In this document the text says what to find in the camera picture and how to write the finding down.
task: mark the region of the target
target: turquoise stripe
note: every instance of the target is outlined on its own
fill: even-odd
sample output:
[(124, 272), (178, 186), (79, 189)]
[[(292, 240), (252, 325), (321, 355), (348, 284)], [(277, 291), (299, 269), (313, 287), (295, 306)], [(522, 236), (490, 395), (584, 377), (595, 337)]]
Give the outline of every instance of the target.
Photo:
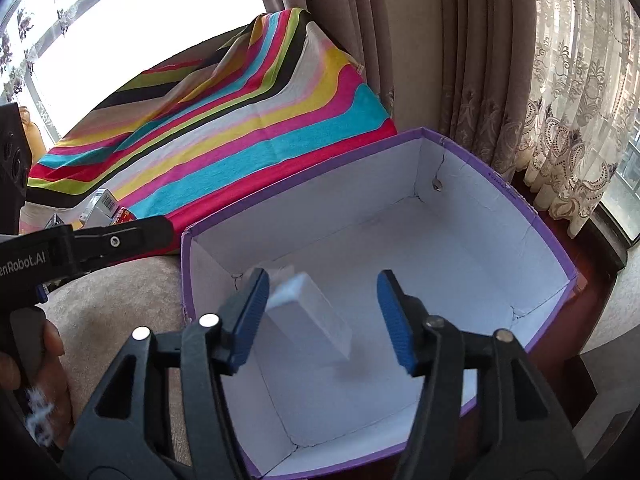
[(264, 41), (262, 42), (262, 45), (260, 46), (260, 51), (258, 52), (255, 59), (249, 64), (249, 66), (246, 69), (246, 72), (242, 75), (242, 77), (238, 78), (236, 81), (229, 84), (228, 86), (221, 88), (219, 91), (215, 92), (209, 97), (200, 99), (199, 101), (196, 101), (194, 104), (190, 105), (184, 110), (181, 110), (180, 112), (174, 115), (171, 115), (170, 117), (164, 118), (164, 120), (162, 121), (151, 121), (145, 124), (140, 129), (136, 130), (135, 133), (133, 133), (126, 141), (124, 141), (116, 151), (124, 150), (128, 148), (129, 146), (131, 146), (132, 144), (140, 140), (142, 137), (144, 137), (146, 134), (151, 133), (151, 131), (155, 130), (156, 128), (160, 128), (163, 125), (170, 123), (173, 120), (181, 118), (184, 115), (190, 112), (193, 112), (194, 110), (197, 110), (201, 106), (204, 106), (210, 102), (215, 101), (216, 99), (220, 99), (221, 97), (224, 97), (226, 95), (229, 95), (241, 89), (245, 85), (245, 83), (249, 80), (249, 78), (251, 78), (253, 75), (255, 75), (255, 73), (258, 72), (258, 70), (260, 69), (260, 67), (264, 62), (264, 59), (267, 57), (267, 53), (273, 41), (273, 37), (275, 36), (275, 33), (276, 33), (276, 28), (278, 27), (279, 15), (280, 13), (278, 12), (268, 17), (265, 38), (264, 38)]
[(47, 153), (40, 159), (39, 164), (49, 168), (50, 170), (57, 170), (64, 166), (98, 164), (105, 161), (111, 153), (113, 153), (113, 148), (111, 146), (102, 146), (76, 155), (56, 155), (54, 153)]
[(167, 184), (130, 207), (138, 218), (168, 214), (263, 168), (380, 127), (388, 114), (364, 83), (345, 113), (258, 142), (180, 180)]

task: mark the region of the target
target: colorful striped fabric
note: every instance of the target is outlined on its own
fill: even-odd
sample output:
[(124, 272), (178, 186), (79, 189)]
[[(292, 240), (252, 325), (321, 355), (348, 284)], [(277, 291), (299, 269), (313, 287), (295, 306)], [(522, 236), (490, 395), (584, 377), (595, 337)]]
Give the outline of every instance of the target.
[(80, 216), (107, 187), (136, 216), (190, 224), (396, 133), (350, 57), (302, 9), (258, 16), (207, 59), (142, 73), (31, 170), (33, 217)]

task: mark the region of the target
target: barcode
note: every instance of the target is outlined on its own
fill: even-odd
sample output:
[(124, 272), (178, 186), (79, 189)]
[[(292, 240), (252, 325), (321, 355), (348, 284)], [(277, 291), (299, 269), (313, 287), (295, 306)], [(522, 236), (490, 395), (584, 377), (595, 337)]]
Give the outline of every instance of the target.
[(110, 213), (114, 213), (118, 206), (118, 203), (106, 193), (102, 196), (102, 203), (109, 210)]

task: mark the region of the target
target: hand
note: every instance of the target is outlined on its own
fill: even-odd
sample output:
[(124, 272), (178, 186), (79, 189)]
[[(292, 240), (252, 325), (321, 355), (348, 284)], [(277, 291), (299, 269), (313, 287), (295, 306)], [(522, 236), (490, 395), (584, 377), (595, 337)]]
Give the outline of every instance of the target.
[[(34, 387), (39, 388), (47, 402), (54, 405), (49, 421), (54, 431), (54, 441), (60, 448), (66, 446), (71, 434), (71, 397), (66, 384), (66, 374), (59, 357), (64, 355), (65, 347), (58, 329), (48, 319), (44, 322), (43, 340), (45, 355), (42, 368), (38, 372)], [(20, 370), (11, 357), (0, 352), (0, 386), (5, 390), (20, 387)]]

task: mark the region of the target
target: yellow object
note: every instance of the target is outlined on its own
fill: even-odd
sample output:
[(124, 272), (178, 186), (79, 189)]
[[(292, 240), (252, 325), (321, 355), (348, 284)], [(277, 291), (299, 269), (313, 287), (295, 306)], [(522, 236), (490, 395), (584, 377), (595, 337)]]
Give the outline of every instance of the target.
[(44, 142), (42, 142), (40, 129), (31, 122), (31, 115), (26, 106), (20, 107), (20, 118), (22, 119), (24, 134), (31, 150), (31, 167), (33, 167), (47, 153), (47, 149), (44, 147)]

